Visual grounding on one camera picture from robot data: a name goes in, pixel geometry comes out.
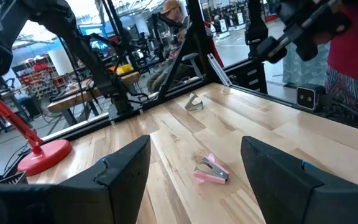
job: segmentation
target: man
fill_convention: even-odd
[[[182,24],[186,24],[187,21],[185,21],[185,19],[188,19],[184,17],[181,11],[180,3],[177,0],[166,0],[164,2],[164,9],[161,14],[163,14],[168,19],[171,19],[176,22],[181,22]],[[210,41],[213,45],[213,34],[208,26],[206,26],[205,28],[207,36],[210,37]],[[165,77],[168,75],[168,72],[172,67],[173,60],[179,53],[180,43],[185,41],[186,33],[187,29],[182,29],[181,31],[179,31],[179,33],[177,34],[179,44],[170,47],[170,56],[167,61],[165,61],[164,64],[150,77],[150,79],[147,80],[147,88],[150,93],[158,91],[161,84],[164,82]],[[212,47],[214,56],[217,58],[217,61],[221,63],[221,59],[219,58],[218,52],[214,48],[214,45]],[[196,51],[197,48],[190,47],[190,49]],[[175,78],[181,79],[192,73],[194,73],[194,70],[192,68],[187,67],[183,64],[179,64],[177,72],[175,74]]]
[[[354,5],[338,4],[336,11],[346,14],[353,25],[346,33],[331,41],[326,91],[358,111],[358,0]],[[330,40],[329,34],[315,37],[317,44]]]

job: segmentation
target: wooden tabletop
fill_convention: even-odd
[[[131,85],[131,84],[137,83],[139,81],[140,74],[139,74],[139,72],[134,72],[134,73],[125,75],[121,78],[125,84]],[[83,82],[83,84],[82,84],[83,89],[86,88],[86,84],[87,84],[87,82]],[[68,95],[75,91],[78,91],[78,88],[75,88],[74,90],[70,90],[70,91],[66,92],[65,94]],[[93,93],[94,97],[101,96],[100,91],[97,88],[94,88],[92,90],[92,93]],[[56,102],[50,103],[48,105],[48,110],[50,112],[56,113],[56,112],[71,108],[72,106],[81,104],[83,101],[87,102],[87,101],[91,101],[91,100],[93,100],[92,94],[89,91],[83,91],[82,95],[81,95],[81,93],[78,93],[76,95],[71,95],[71,96],[68,96],[67,98],[64,98],[62,100],[58,100]]]
[[[138,223],[264,223],[240,155],[244,135],[358,184],[358,129],[218,84],[195,93],[203,110],[187,112],[189,95],[183,95],[73,141],[66,159],[29,182],[57,184],[149,134],[152,155]],[[192,175],[210,152],[230,172],[226,185],[198,185]]]

